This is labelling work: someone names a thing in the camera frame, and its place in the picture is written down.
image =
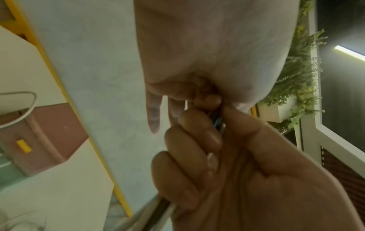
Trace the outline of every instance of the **yellow tag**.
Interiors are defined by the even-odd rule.
[[[24,140],[18,140],[16,143],[18,144],[19,148],[23,150],[24,153],[29,153],[32,151],[32,149]]]

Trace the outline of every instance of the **white planter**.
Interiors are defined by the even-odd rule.
[[[277,104],[267,106],[266,104],[259,104],[259,115],[262,120],[268,122],[281,123],[288,119],[291,115],[291,110],[297,104],[297,98],[292,96],[288,99],[288,102],[282,106]]]

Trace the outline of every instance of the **light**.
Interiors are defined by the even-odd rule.
[[[342,51],[343,53],[346,53],[346,54],[348,54],[348,55],[350,55],[354,58],[360,59],[360,60],[365,62],[365,56],[362,55],[362,54],[356,53],[355,51],[349,50],[349,49],[344,48],[343,46],[340,46],[340,45],[336,46],[335,49],[338,50],[338,51]]]

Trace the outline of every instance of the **foliage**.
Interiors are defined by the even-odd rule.
[[[325,44],[326,37],[322,34],[324,30],[309,36],[303,24],[305,17],[313,8],[314,0],[302,0],[300,2],[300,12],[298,24],[285,65],[278,80],[269,95],[260,103],[284,105],[288,98],[295,96],[297,105],[292,109],[289,119],[282,123],[270,123],[280,132],[285,132],[292,128],[304,115],[318,113],[313,109],[319,98],[315,96],[314,76],[318,71],[316,58],[312,58],[311,49],[315,46]]]

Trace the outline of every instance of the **human hand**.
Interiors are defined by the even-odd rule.
[[[152,162],[159,193],[178,205],[175,231],[365,230],[326,170],[260,120],[227,104],[221,116],[222,136],[205,112],[185,111]]]
[[[135,0],[148,123],[171,124],[185,101],[218,93],[249,110],[273,87],[287,57],[299,0]]]

